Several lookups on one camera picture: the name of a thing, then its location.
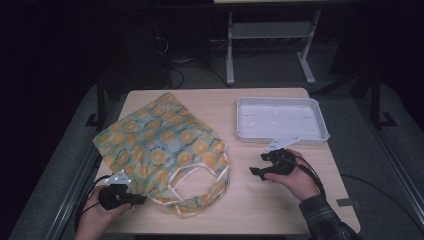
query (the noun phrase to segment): white metal stand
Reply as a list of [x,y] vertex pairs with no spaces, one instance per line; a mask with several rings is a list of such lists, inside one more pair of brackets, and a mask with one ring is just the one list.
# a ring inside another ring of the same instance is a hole
[[227,84],[234,85],[234,67],[232,45],[233,39],[255,38],[305,38],[306,43],[302,52],[298,52],[298,60],[308,84],[315,84],[315,78],[306,60],[309,48],[314,38],[321,10],[315,11],[312,21],[304,22],[256,22],[233,23],[233,13],[228,16],[228,52],[227,52]]

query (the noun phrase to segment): person's left hand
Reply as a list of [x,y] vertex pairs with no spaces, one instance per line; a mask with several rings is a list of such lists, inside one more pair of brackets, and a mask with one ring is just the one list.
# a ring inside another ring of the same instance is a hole
[[93,189],[83,212],[91,206],[93,207],[82,214],[75,239],[99,239],[116,218],[131,209],[130,203],[111,210],[104,209],[99,204],[99,192],[105,187],[107,186],[97,186]]

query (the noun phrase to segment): table leg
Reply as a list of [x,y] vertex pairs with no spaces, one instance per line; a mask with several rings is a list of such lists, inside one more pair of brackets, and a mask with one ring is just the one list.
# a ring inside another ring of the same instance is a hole
[[303,48],[302,52],[297,53],[297,58],[299,60],[300,66],[302,66],[302,70],[303,70],[303,73],[305,74],[306,81],[308,82],[308,84],[311,84],[311,85],[315,84],[315,78],[314,78],[314,75],[312,74],[312,71],[309,67],[308,62],[306,61],[306,57],[308,56],[309,48],[311,47],[312,40],[314,38],[314,34],[317,28],[320,14],[321,14],[321,9],[318,9],[315,11],[311,25],[309,26],[305,47]]

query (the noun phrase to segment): person's right hand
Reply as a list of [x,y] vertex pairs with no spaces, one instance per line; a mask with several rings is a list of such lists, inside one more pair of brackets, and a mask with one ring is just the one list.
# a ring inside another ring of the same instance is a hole
[[[296,157],[296,163],[308,167],[308,164],[302,160],[303,156],[299,152],[291,149],[286,150],[293,153],[295,156],[298,156]],[[284,185],[290,190],[293,196],[300,201],[320,194],[312,178],[298,167],[295,167],[293,172],[287,176],[275,173],[266,173],[265,178]]]

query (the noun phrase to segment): cable on floor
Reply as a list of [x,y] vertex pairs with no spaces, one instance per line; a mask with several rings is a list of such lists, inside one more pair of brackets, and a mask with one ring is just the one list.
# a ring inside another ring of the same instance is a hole
[[384,196],[386,196],[387,198],[389,198],[393,203],[395,203],[400,209],[402,209],[403,212],[405,212],[405,214],[411,219],[411,221],[414,223],[414,225],[417,227],[417,229],[420,231],[420,233],[424,236],[424,230],[421,228],[420,224],[417,223],[417,221],[414,219],[414,217],[409,213],[409,211],[401,203],[399,203],[396,199],[394,199],[388,193],[386,193],[381,188],[375,186],[374,184],[372,184],[372,183],[370,183],[370,182],[368,182],[368,181],[366,181],[366,180],[364,180],[362,178],[358,178],[358,177],[351,176],[351,175],[348,175],[348,174],[340,174],[340,176],[342,176],[344,178],[354,179],[356,181],[360,181],[362,183],[365,183],[365,184],[371,186],[372,188],[376,189],[380,193],[382,193]]

